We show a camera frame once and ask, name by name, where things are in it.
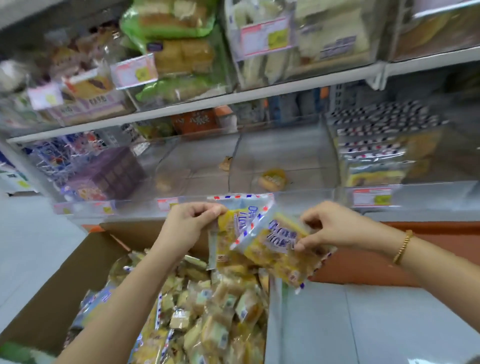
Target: hand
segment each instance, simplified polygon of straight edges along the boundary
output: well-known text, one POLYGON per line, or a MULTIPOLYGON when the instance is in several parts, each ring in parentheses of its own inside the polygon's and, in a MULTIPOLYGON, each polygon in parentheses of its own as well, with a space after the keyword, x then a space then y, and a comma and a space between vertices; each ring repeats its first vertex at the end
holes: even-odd
POLYGON ((405 237, 405 233, 400 230, 376 222, 332 201, 322 202, 305 211, 301 220, 321 230, 301 239, 295 245, 298 251, 329 244, 391 255, 398 251, 396 242, 401 245, 405 237))
POLYGON ((176 257, 183 257, 198 241, 201 230, 226 211, 223 205, 206 202, 175 205, 168 213, 152 250, 167 248, 176 257))

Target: tile floor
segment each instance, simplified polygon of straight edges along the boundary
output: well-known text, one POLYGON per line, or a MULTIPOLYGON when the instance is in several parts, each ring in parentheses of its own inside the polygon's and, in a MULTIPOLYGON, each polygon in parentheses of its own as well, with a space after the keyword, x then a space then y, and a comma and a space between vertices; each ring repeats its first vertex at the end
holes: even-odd
MULTIPOLYGON (((42 197, 0 195, 0 331, 84 236, 42 197)), ((281 364, 464 364, 480 354, 480 334, 421 289, 313 283, 285 305, 281 364)))

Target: right hand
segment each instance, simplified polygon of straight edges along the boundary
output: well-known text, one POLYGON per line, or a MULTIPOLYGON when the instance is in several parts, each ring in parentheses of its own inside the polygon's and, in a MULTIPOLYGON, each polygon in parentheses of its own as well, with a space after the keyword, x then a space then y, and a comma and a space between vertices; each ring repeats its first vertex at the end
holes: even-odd
POLYGON ((305 211, 301 220, 318 232, 307 236, 295 244, 297 251, 314 249, 328 244, 337 247, 350 247, 373 250, 388 255, 398 251, 405 233, 360 215, 347 207, 332 201, 325 201, 305 211))

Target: left hand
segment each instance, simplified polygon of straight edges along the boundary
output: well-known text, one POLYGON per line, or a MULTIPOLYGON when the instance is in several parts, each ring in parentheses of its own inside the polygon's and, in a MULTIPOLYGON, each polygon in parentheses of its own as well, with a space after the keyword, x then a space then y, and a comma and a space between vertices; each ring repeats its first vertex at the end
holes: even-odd
POLYGON ((152 250, 161 252, 167 248, 178 258, 184 256, 200 238, 201 230, 226 212, 225 206, 207 202, 175 205, 152 250))

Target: white shelf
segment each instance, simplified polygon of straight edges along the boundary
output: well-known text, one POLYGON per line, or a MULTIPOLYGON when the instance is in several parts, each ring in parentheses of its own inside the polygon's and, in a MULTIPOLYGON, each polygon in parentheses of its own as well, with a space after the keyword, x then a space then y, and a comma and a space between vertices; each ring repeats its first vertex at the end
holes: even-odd
POLYGON ((65 0, 0 0, 0 29, 65 0))
POLYGON ((107 128, 109 126, 123 125, 136 121, 143 121, 149 119, 155 119, 162 116, 170 116, 181 114, 189 111, 196 111, 208 108, 214 108, 222 105, 236 104, 239 102, 257 100, 259 98, 276 96, 287 94, 289 92, 297 92, 303 90, 310 90, 316 87, 331 86, 336 84, 342 84, 346 82, 363 80, 370 77, 375 77, 381 74, 384 70, 383 62, 375 63, 370 66, 354 68, 352 70, 330 73, 323 76, 306 78, 299 81, 291 81, 283 84, 267 86, 257 88, 249 91, 242 91, 233 94, 227 94, 217 97, 206 98, 202 100, 196 100, 192 102, 186 102, 177 105, 166 106, 160 109, 137 112, 130 115, 119 116, 116 118, 94 121, 86 124, 80 124, 75 126, 69 126, 66 128, 58 128, 49 130, 46 132, 40 132, 35 134, 29 134, 19 136, 16 138, 10 138, 7 140, 9 143, 25 143, 35 140, 48 139, 61 135, 87 132, 90 130, 107 128))
POLYGON ((480 61, 480 47, 460 49, 453 52, 439 53, 413 60, 387 63, 384 79, 390 76, 433 70, 435 68, 451 66, 473 61, 480 61))

